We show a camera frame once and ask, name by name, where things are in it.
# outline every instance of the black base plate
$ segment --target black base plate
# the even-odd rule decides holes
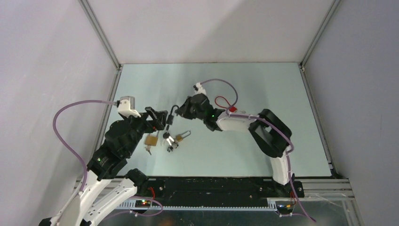
[[[207,177],[149,177],[148,187],[155,191],[155,199],[164,206],[178,207],[264,207],[267,198],[290,197],[280,195],[271,178],[207,178]],[[294,181],[298,197],[303,198],[300,181]],[[150,190],[144,194],[151,197]]]

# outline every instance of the wire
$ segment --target wire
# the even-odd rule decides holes
[[[227,107],[224,107],[224,106],[219,105],[219,104],[217,103],[217,101],[216,101],[218,98],[222,98],[223,100],[225,100],[226,103],[228,104],[228,106],[227,106]],[[221,107],[221,108],[224,108],[224,109],[227,109],[229,106],[233,106],[233,105],[231,105],[230,102],[229,102],[225,97],[223,97],[223,96],[217,96],[217,97],[215,97],[215,104],[216,104],[218,107]]]
[[[74,149],[72,149],[71,146],[69,146],[69,144],[67,144],[67,143],[65,142],[65,140],[62,138],[62,136],[61,136],[60,133],[58,132],[58,130],[57,130],[57,125],[56,125],[56,124],[57,124],[58,116],[61,114],[61,112],[65,111],[66,109],[68,109],[68,108],[70,108],[70,107],[73,107],[73,106],[76,106],[76,105],[80,105],[80,104],[86,104],[86,103],[101,103],[101,104],[107,104],[107,105],[114,105],[114,104],[115,104],[115,102],[112,102],[112,101],[103,101],[103,100],[83,100],[83,101],[78,101],[78,102],[69,104],[69,105],[67,105],[67,106],[65,106],[65,107],[63,107],[63,108],[61,108],[61,109],[55,114],[54,119],[53,119],[53,130],[54,130],[54,132],[56,133],[56,136],[57,136],[58,139],[61,141],[61,143],[62,143],[66,148],[68,148],[68,150],[69,150],[73,155],[76,156],[76,158],[79,160],[80,164],[82,165],[82,168],[83,168],[83,180],[82,180],[82,185],[81,185],[80,188],[79,188],[79,191],[83,191],[83,188],[84,188],[85,185],[86,185],[87,174],[88,174],[88,173],[87,173],[86,163],[85,163],[85,161],[82,159],[82,157],[81,157],[78,153],[76,153],[76,151],[75,151]]]
[[[293,205],[293,204],[292,204],[292,196],[293,196],[293,194],[292,194],[292,192],[290,192],[290,193],[289,193],[289,198],[290,198],[290,204],[291,204],[291,205]]]
[[[203,81],[203,82],[200,82],[200,84],[203,85],[203,84],[205,84],[205,83],[207,83],[207,82],[210,82],[210,81],[222,81],[222,82],[226,83],[227,85],[229,85],[230,87],[233,88],[234,93],[236,94],[236,100],[234,101],[234,103],[233,103],[232,105],[230,105],[229,107],[226,108],[226,114],[228,114],[228,110],[229,110],[231,107],[233,107],[234,105],[236,105],[236,103],[237,103],[237,101],[238,101],[238,93],[237,93],[236,88],[235,88],[233,85],[231,85],[228,81],[223,80],[223,79],[208,79],[208,80],[205,80],[205,81]]]
[[[292,216],[307,217],[305,214],[302,214],[302,213],[293,213],[292,215],[291,215],[291,214],[281,214],[279,211],[275,211],[274,213],[277,214],[277,215],[279,215],[279,216],[281,216],[281,217],[292,217]]]
[[[289,156],[288,154],[293,152],[294,150],[294,145],[292,144],[291,140],[288,139],[288,137],[286,135],[284,135],[283,132],[281,132],[277,127],[275,127],[273,124],[271,124],[270,122],[266,121],[265,119],[256,117],[256,116],[251,116],[251,115],[241,115],[241,114],[229,114],[230,117],[237,117],[237,118],[251,118],[251,119],[256,119],[259,120],[263,123],[265,123],[266,125],[270,126],[274,131],[276,131],[278,134],[280,134],[280,136],[282,136],[287,143],[291,146],[291,151],[287,151],[287,165],[288,165],[288,179],[289,179],[289,183],[291,185],[292,188],[292,192],[294,194],[294,197],[298,200],[298,204],[301,207],[303,214],[295,214],[295,215],[304,215],[306,216],[308,219],[310,219],[313,222],[316,222],[316,220],[314,218],[312,218],[311,216],[309,216],[309,214],[306,212],[305,208],[302,206],[301,201],[298,198],[298,194],[295,191],[295,187],[294,187],[294,182],[292,181],[291,178],[291,162],[289,160]]]
[[[153,214],[142,214],[142,213],[134,212],[133,210],[129,209],[129,210],[124,210],[124,211],[120,211],[120,212],[116,212],[114,214],[108,215],[106,218],[104,218],[104,220],[108,220],[108,219],[110,219],[110,218],[112,218],[114,216],[117,216],[119,214],[124,214],[124,213],[134,213],[135,215],[142,216],[142,217],[153,217],[153,216],[156,216],[156,215],[160,214],[163,211],[163,205],[159,201],[157,201],[155,199],[148,199],[148,198],[144,198],[144,197],[141,197],[141,196],[132,196],[130,198],[131,199],[144,199],[144,200],[147,200],[147,201],[151,201],[151,203],[158,204],[161,207],[161,210],[156,212],[156,213],[153,213]]]
[[[151,191],[152,199],[155,199],[155,191],[154,191],[154,189],[152,187],[149,187],[148,190]]]
[[[293,192],[290,192],[289,195],[291,196],[291,205],[294,205],[294,206],[295,206],[295,204],[296,204],[296,198],[294,197],[294,193],[293,193]]]

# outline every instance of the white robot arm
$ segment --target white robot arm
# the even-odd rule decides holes
[[[143,134],[163,130],[166,123],[166,111],[156,112],[147,107],[145,113],[139,113],[135,109],[134,97],[122,97],[117,103],[118,113],[123,120],[110,126],[105,134],[104,143],[94,152],[87,166],[83,189],[76,189],[58,214],[43,219],[39,226],[98,225],[117,206],[134,196],[148,180],[138,169],[132,169],[119,185],[94,203],[103,189],[126,165],[126,159],[130,158]]]
[[[286,155],[291,146],[269,125],[272,124],[287,138],[292,135],[291,130],[268,109],[263,109],[257,115],[232,113],[229,110],[213,108],[200,83],[194,86],[194,90],[194,95],[187,97],[185,103],[176,110],[176,114],[186,119],[200,119],[211,131],[250,132],[262,152],[270,157],[273,180],[288,188]]]

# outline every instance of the padlock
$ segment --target padlock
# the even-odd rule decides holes
[[[191,130],[178,134],[176,135],[176,141],[181,142],[184,138],[188,137],[189,135],[191,135]]]
[[[147,145],[147,146],[156,146],[156,145],[157,145],[157,142],[158,142],[158,134],[159,134],[159,133],[160,133],[160,132],[159,132],[159,130],[158,130],[156,136],[151,135],[151,134],[148,134],[147,138],[146,138],[145,141],[144,141],[144,144]]]

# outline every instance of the gray wall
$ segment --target gray wall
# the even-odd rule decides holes
[[[90,1],[115,54],[127,64],[297,62],[332,2]]]
[[[52,129],[106,99],[115,69],[77,0],[0,1],[0,225],[55,215],[82,168]],[[57,123],[87,161],[104,106]]]
[[[305,73],[366,225],[397,223],[399,1],[343,1]]]

